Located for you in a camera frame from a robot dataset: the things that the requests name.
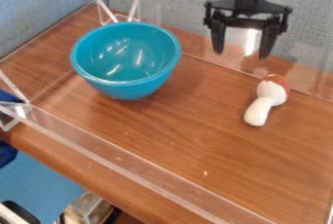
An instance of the bowl rim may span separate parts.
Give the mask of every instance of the bowl rim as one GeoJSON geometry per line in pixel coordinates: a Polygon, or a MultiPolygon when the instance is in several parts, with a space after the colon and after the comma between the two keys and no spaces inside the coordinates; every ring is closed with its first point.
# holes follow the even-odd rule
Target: bowl rim
{"type": "Polygon", "coordinates": [[[136,84],[142,84],[142,83],[146,83],[148,81],[152,81],[155,80],[156,78],[162,77],[166,73],[168,73],[168,71],[172,69],[172,67],[178,64],[179,62],[179,59],[181,59],[181,54],[182,54],[182,48],[181,48],[181,44],[179,44],[179,41],[175,37],[175,35],[166,29],[163,28],[162,26],[159,25],[155,25],[155,24],[151,24],[151,23],[147,23],[147,22],[142,22],[142,21],[126,21],[126,22],[119,22],[119,23],[112,23],[110,25],[104,25],[104,26],[100,26],[98,28],[95,28],[94,30],[91,30],[90,32],[87,32],[79,39],[78,41],[75,42],[75,45],[71,49],[71,66],[72,66],[72,69],[76,71],[76,73],[84,78],[87,79],[88,81],[94,82],[94,83],[98,83],[98,84],[102,84],[102,85],[114,85],[114,86],[132,86],[132,85],[136,85],[136,84]],[[104,80],[94,75],[91,75],[79,65],[78,61],[76,61],[76,52],[78,52],[78,49],[79,49],[79,46],[82,44],[82,42],[90,38],[96,32],[99,31],[103,31],[108,28],[118,28],[118,27],[123,27],[124,25],[143,25],[143,26],[148,26],[148,27],[152,27],[155,28],[156,30],[162,31],[166,36],[170,38],[171,40],[171,43],[175,47],[175,51],[174,51],[174,59],[171,60],[171,62],[167,64],[167,66],[158,72],[155,73],[154,75],[146,77],[146,78],[142,78],[142,79],[138,79],[138,80],[128,80],[128,81],[110,81],[110,80],[104,80]]]}

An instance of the blue bowl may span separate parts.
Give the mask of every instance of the blue bowl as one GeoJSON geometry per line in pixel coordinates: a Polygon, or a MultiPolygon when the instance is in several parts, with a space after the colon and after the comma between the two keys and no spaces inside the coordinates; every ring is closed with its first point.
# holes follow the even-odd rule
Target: blue bowl
{"type": "Polygon", "coordinates": [[[175,36],[144,22],[120,22],[88,32],[71,50],[76,73],[103,94],[134,100],[166,82],[181,58],[175,36]]]}

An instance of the mushroom toy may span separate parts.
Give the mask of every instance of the mushroom toy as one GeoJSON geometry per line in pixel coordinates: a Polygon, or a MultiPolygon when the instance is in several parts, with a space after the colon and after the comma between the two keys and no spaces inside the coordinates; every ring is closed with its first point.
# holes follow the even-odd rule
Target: mushroom toy
{"type": "Polygon", "coordinates": [[[245,122],[254,127],[263,126],[271,106],[285,103],[289,92],[290,86],[285,77],[267,75],[258,84],[258,98],[246,110],[245,122]]]}

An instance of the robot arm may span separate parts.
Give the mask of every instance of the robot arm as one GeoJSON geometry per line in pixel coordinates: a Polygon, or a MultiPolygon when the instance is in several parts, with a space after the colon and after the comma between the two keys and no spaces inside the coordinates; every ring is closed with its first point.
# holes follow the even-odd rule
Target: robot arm
{"type": "Polygon", "coordinates": [[[226,27],[254,28],[262,31],[259,58],[266,58],[273,49],[277,36],[287,30],[287,17],[293,10],[266,0],[217,0],[206,2],[205,25],[211,30],[214,51],[223,51],[226,27]],[[258,14],[267,19],[254,19],[258,14]]]}

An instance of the wooden table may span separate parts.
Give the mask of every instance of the wooden table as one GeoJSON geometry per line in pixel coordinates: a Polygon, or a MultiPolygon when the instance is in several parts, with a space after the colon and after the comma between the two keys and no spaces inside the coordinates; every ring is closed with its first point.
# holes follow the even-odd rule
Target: wooden table
{"type": "MultiPolygon", "coordinates": [[[[29,84],[25,94],[64,72],[74,42],[98,24],[96,7],[88,6],[15,53],[5,72],[19,87],[29,84]],[[64,66],[55,62],[45,69],[52,60],[64,66]]],[[[292,92],[287,103],[271,110],[266,126],[253,128],[242,116],[259,80],[207,61],[242,71],[257,69],[259,75],[286,74],[293,86],[328,98],[332,91],[322,85],[332,83],[330,76],[275,57],[262,63],[251,58],[239,65],[235,47],[215,56],[205,52],[205,37],[172,31],[183,51],[207,60],[183,55],[151,96],[112,100],[71,75],[33,103],[271,221],[324,223],[333,187],[332,103],[292,92]],[[309,84],[318,77],[326,78],[324,84],[309,84]]],[[[144,223],[209,223],[29,127],[17,125],[8,136],[12,145],[144,223]]]]}

